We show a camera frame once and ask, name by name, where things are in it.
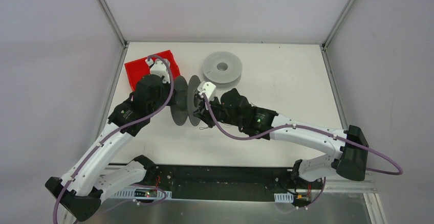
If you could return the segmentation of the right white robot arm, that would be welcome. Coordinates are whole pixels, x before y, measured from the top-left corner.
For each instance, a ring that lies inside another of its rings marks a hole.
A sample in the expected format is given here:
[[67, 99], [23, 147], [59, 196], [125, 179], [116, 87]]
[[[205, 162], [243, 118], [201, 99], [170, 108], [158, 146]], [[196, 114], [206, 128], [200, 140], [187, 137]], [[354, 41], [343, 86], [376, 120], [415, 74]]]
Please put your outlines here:
[[220, 98], [209, 88], [198, 88], [198, 107], [194, 117], [209, 127], [232, 125], [244, 133], [243, 140], [265, 139], [286, 141], [322, 152], [313, 159], [294, 163], [291, 183], [303, 188], [323, 177], [338, 175], [351, 181], [365, 179], [368, 143], [362, 129], [331, 129], [300, 123], [274, 110], [253, 106], [233, 88]]

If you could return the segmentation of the white perforated spool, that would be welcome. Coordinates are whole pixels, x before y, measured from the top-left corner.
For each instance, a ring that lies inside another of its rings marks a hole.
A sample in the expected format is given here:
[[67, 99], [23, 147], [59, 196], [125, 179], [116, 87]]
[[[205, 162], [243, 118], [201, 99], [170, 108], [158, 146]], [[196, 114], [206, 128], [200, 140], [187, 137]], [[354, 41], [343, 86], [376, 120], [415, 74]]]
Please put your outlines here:
[[243, 64], [230, 52], [214, 52], [202, 62], [201, 71], [206, 81], [219, 90], [229, 90], [238, 85], [242, 77]]

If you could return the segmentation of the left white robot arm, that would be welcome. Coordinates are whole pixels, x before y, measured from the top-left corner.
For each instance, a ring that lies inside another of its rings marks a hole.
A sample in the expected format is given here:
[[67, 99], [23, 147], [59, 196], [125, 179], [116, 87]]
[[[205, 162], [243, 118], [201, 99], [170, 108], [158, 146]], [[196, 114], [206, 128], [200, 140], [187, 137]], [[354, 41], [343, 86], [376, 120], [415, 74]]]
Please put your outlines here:
[[137, 83], [135, 91], [115, 107], [100, 137], [76, 165], [62, 177], [47, 180], [45, 187], [56, 198], [53, 223], [58, 223], [59, 207], [76, 221], [85, 221], [123, 188], [138, 182], [143, 185], [155, 182], [157, 166], [143, 155], [113, 173], [106, 176], [101, 173], [120, 149], [150, 123], [151, 117], [173, 104], [174, 93], [173, 77], [165, 83], [163, 77], [150, 74]]

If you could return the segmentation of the dark grey spool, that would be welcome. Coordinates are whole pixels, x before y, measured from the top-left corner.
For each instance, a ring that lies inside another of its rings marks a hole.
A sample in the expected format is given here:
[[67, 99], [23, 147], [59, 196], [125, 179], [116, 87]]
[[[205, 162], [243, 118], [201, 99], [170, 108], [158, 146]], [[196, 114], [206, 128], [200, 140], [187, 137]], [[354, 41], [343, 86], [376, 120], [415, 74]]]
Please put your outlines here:
[[183, 126], [189, 119], [192, 126], [198, 126], [200, 119], [193, 113], [199, 108], [199, 99], [196, 97], [197, 88], [201, 80], [197, 75], [191, 76], [189, 82], [183, 76], [178, 76], [174, 81], [174, 95], [170, 113], [174, 123]]

